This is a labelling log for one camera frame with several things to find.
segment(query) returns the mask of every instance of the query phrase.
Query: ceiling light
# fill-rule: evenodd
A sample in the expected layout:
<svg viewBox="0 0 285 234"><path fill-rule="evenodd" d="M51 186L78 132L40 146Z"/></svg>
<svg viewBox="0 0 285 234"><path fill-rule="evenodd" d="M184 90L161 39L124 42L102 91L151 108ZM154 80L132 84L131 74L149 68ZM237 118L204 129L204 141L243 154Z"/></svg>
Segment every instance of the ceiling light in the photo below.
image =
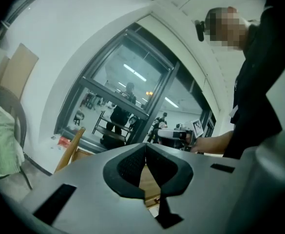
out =
<svg viewBox="0 0 285 234"><path fill-rule="evenodd" d="M165 100L167 100L171 105L173 105L174 107L178 107L175 103L173 103L170 99L168 99L167 97L165 97Z"/></svg>
<svg viewBox="0 0 285 234"><path fill-rule="evenodd" d="M132 69L130 66L128 66L127 64L124 64L124 67L127 68L130 72L134 73L136 76L138 76L140 79L142 79L143 81L147 81L147 79L145 79L142 75L140 75L139 73L137 73L134 69Z"/></svg>
<svg viewBox="0 0 285 234"><path fill-rule="evenodd" d="M125 86L123 83L120 83L120 82L119 82L118 84L120 84L120 85L122 85L124 88L126 88L126 86Z"/></svg>

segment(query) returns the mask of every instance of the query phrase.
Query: black chair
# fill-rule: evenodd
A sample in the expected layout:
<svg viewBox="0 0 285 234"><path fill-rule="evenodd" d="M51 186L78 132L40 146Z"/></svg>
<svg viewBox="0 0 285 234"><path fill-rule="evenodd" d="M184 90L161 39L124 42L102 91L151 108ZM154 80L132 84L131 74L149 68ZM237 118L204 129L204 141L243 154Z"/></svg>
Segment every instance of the black chair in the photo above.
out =
<svg viewBox="0 0 285 234"><path fill-rule="evenodd" d="M15 118L15 138L23 148L26 136L26 118L24 110L22 108L20 100L10 90L2 86L0 86L0 107L2 107L6 112L10 113ZM25 178L28 187L32 189L29 179L21 167L20 173Z"/></svg>

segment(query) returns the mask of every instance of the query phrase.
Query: green towel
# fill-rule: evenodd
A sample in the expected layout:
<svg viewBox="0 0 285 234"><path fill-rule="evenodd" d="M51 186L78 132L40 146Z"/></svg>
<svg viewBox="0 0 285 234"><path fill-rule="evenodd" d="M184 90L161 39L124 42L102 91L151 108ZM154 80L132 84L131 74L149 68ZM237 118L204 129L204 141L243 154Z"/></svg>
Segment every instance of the green towel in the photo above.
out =
<svg viewBox="0 0 285 234"><path fill-rule="evenodd" d="M20 171L14 136L15 121L0 107L0 175Z"/></svg>

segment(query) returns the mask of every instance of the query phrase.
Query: brown board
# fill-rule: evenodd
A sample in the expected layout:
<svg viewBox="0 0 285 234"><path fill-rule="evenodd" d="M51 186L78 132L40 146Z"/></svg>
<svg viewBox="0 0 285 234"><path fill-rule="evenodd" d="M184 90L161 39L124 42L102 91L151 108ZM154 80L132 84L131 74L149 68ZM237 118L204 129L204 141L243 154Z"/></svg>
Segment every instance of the brown board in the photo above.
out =
<svg viewBox="0 0 285 234"><path fill-rule="evenodd" d="M20 99L27 79L37 61L38 57L20 43L8 61L0 82L1 86L8 88Z"/></svg>

